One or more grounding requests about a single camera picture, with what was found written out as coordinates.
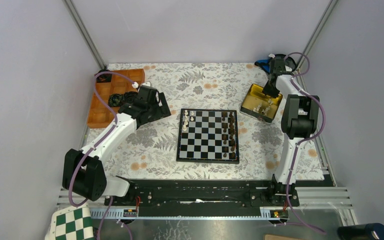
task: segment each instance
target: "metal floor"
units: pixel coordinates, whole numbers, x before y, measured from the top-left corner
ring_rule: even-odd
[[[134,240],[263,240],[272,234],[303,240],[336,240],[338,227],[343,225],[340,213],[334,209],[297,210],[309,224],[327,232],[320,235],[303,226],[267,226],[265,220],[135,220],[130,223]],[[100,220],[94,219],[98,227]],[[294,216],[289,222],[298,222]],[[128,231],[114,219],[104,221],[101,239],[130,239]]]

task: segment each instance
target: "floral pattern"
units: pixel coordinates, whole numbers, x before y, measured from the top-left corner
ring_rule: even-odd
[[[250,63],[115,63],[110,70],[145,70],[145,81],[165,94],[171,116],[141,126],[107,159],[107,174],[129,179],[269,180],[282,155],[282,100],[272,123],[241,114],[251,84],[264,86],[267,75]],[[239,164],[176,162],[182,108],[237,110]],[[102,128],[90,129],[91,142]],[[299,180],[323,180],[315,145],[305,143],[297,165]]]

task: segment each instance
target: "green chessboard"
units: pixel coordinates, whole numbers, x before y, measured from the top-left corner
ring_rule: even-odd
[[[50,240],[94,240],[91,212],[87,205],[55,212],[49,236]]]

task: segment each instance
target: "white robotic arm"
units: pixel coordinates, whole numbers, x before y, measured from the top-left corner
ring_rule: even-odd
[[[286,196],[289,198],[296,192],[296,166],[302,150],[299,143],[316,131],[319,115],[319,105],[316,101],[319,97],[302,94],[299,87],[292,83],[291,72],[286,70],[284,59],[272,58],[269,64],[270,74],[263,93],[273,98],[277,98],[279,93],[287,96],[280,123],[284,133],[282,155],[279,167],[267,189],[267,198],[276,205],[283,203],[286,195],[289,195]]]
[[[114,121],[95,140],[81,150],[70,149],[67,152],[62,186],[69,189],[72,184],[73,192],[92,201],[96,201],[101,196],[125,196],[130,187],[129,181],[106,176],[104,162],[141,125],[170,115],[164,93],[142,85],[133,103],[122,105]],[[82,168],[78,168],[81,160],[83,160]]]
[[[290,82],[291,75],[280,75],[277,77],[276,88],[284,95],[297,95],[304,96],[291,84]],[[303,140],[303,137],[294,137],[290,139],[287,133],[283,134],[283,150],[280,158],[279,166],[277,167],[274,177],[278,183],[287,184],[289,170],[291,169],[292,159],[294,157],[294,150],[297,143]],[[297,156],[301,155],[301,148],[298,149]],[[295,175],[297,168],[294,167],[292,170],[292,176],[290,178],[289,184],[294,184],[296,182]]]
[[[101,159],[102,164],[108,160],[118,146],[137,129],[136,120],[126,113],[117,113],[117,122],[112,121],[105,130],[91,143],[81,148],[86,153],[87,150],[93,148],[89,156]],[[95,147],[96,143],[104,138],[104,140]],[[103,196],[123,197],[129,190],[129,182],[114,176],[106,175],[106,188],[102,193]]]

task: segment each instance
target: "white wall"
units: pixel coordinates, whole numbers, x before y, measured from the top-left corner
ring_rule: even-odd
[[[384,224],[384,0],[340,1],[309,57],[336,179],[360,223]]]
[[[98,70],[61,0],[0,0],[0,240],[40,240]]]
[[[108,63],[254,62],[303,51],[329,0],[74,0]]]

